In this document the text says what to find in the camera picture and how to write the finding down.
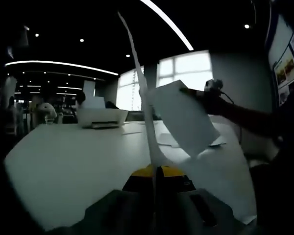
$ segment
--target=window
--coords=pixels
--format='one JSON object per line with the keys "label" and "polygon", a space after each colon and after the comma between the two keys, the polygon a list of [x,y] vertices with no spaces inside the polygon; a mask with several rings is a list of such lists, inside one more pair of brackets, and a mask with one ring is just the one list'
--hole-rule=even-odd
{"label": "window", "polygon": [[117,91],[117,107],[129,111],[140,111],[142,100],[139,95],[139,84],[136,70],[122,74]]}
{"label": "window", "polygon": [[157,87],[181,80],[188,88],[203,91],[206,81],[211,79],[209,52],[201,51],[160,61]]}

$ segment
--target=dark ceiling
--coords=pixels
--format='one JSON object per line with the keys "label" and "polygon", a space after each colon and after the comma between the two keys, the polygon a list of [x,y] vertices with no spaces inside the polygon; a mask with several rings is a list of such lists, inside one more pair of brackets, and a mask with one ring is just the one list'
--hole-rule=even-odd
{"label": "dark ceiling", "polygon": [[[268,28],[269,1],[152,0],[178,26],[194,50],[261,51]],[[35,2],[19,10],[29,27],[28,46],[15,48],[14,59],[48,60],[95,67],[121,74],[134,68],[126,29],[120,11],[133,35],[142,65],[187,53],[189,50],[174,31],[140,0],[106,0],[84,4],[42,4]],[[36,74],[23,71],[38,71]],[[17,64],[7,67],[19,81],[39,78],[63,79],[71,84],[79,77],[43,74],[42,71],[80,74],[111,80],[116,76],[63,65]]]}

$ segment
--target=cable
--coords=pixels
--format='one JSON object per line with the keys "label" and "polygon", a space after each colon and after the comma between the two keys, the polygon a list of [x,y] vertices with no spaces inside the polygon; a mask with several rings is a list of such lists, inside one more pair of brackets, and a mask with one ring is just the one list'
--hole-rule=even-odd
{"label": "cable", "polygon": [[[224,93],[222,91],[220,91],[220,93],[225,95],[232,102],[232,104],[235,104],[234,101],[226,93]],[[239,126],[239,127],[240,127],[239,143],[241,145],[241,143],[242,143],[242,127],[241,126]]]}

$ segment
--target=hand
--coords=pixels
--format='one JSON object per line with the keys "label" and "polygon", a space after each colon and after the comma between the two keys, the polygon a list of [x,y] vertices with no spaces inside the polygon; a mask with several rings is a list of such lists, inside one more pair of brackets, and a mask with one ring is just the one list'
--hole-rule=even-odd
{"label": "hand", "polygon": [[219,96],[218,91],[201,92],[188,88],[181,88],[181,92],[198,100],[208,114],[221,115],[227,102]]}

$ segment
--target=light fixture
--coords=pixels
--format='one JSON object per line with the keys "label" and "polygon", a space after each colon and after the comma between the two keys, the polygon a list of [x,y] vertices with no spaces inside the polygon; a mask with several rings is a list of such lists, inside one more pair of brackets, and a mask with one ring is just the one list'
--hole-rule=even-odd
{"label": "light fixture", "polygon": [[64,94],[64,95],[66,95],[66,94],[68,94],[68,95],[76,95],[76,94],[70,94],[70,93],[57,93],[57,94]]}
{"label": "light fixture", "polygon": [[76,87],[58,87],[58,88],[82,90],[81,88],[76,88]]}
{"label": "light fixture", "polygon": [[76,65],[76,64],[70,64],[70,63],[64,63],[64,62],[45,61],[45,60],[22,60],[22,61],[14,61],[14,62],[6,63],[5,66],[16,65],[16,64],[24,64],[24,63],[42,63],[42,64],[67,65],[67,66],[79,67],[79,68],[82,68],[82,69],[96,70],[96,71],[99,71],[99,72],[105,72],[105,73],[109,73],[109,74],[112,74],[112,75],[115,75],[115,76],[118,76],[119,75],[116,72],[110,72],[110,71],[107,71],[107,70],[101,70],[101,69],[92,68],[92,67],[89,67],[89,66]]}
{"label": "light fixture", "polygon": [[158,14],[170,27],[171,29],[178,35],[178,37],[183,41],[188,50],[194,50],[190,42],[186,39],[181,30],[173,23],[173,21],[152,1],[150,0],[141,0],[141,2],[145,3],[148,7],[150,7],[155,13]]}

